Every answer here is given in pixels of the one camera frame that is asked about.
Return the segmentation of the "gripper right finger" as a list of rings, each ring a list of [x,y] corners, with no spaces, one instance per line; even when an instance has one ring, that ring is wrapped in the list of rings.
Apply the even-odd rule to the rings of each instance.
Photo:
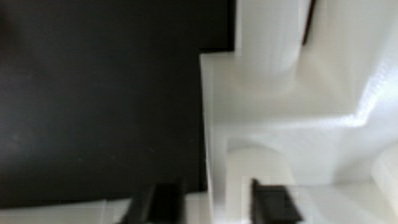
[[[251,183],[251,224],[299,224],[304,220],[284,185]]]

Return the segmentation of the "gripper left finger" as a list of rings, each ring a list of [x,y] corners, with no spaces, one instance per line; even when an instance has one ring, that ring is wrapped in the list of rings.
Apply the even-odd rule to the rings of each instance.
[[[148,196],[130,203],[121,224],[185,224],[185,184],[158,183]]]

